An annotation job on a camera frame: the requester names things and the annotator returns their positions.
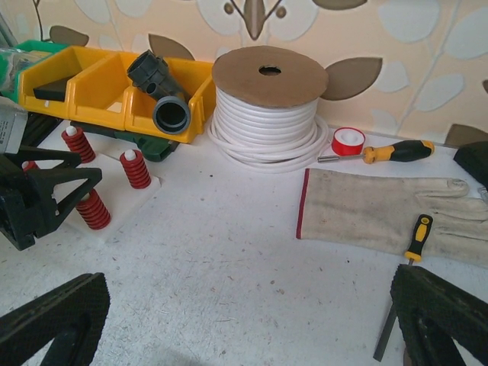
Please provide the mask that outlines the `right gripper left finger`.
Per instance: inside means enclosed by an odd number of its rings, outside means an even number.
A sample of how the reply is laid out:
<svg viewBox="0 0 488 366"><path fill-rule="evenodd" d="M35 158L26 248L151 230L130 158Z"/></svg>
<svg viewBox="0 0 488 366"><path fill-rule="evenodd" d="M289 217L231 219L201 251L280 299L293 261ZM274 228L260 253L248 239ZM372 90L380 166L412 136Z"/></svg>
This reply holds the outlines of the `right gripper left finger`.
<svg viewBox="0 0 488 366"><path fill-rule="evenodd" d="M1 364L22 365L50 344L42 365L89 365L110 306L104 274L81 274L1 317Z"/></svg>

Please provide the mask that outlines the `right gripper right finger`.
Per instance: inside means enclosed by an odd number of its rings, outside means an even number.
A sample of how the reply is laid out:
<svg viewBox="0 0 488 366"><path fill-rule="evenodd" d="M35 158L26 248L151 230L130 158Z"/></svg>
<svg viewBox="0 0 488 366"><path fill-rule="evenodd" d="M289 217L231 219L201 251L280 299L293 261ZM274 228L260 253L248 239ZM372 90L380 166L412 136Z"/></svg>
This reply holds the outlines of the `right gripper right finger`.
<svg viewBox="0 0 488 366"><path fill-rule="evenodd" d="M487 364L487 303L419 266L399 265L390 296L414 365Z"/></svg>

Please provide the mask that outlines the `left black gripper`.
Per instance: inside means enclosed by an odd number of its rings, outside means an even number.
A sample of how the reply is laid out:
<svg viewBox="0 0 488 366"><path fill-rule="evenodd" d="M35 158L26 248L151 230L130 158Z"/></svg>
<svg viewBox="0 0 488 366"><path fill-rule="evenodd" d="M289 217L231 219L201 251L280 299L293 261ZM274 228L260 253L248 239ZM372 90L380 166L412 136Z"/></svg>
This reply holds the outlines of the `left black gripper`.
<svg viewBox="0 0 488 366"><path fill-rule="evenodd" d="M51 169L25 172L27 161L59 161ZM1 232L23 251L35 236L56 231L75 206L102 180L99 168L77 168L77 152L21 146L1 154Z"/></svg>

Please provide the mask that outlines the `red large spring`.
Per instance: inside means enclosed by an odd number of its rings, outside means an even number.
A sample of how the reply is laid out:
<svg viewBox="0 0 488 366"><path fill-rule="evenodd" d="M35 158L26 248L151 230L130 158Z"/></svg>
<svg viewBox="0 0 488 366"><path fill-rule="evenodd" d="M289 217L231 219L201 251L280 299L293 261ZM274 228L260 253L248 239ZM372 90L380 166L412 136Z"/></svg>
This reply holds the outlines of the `red large spring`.
<svg viewBox="0 0 488 366"><path fill-rule="evenodd" d="M82 163L92 162L96 158L95 151L81 127L68 126L61 137L71 152L80 155Z"/></svg>

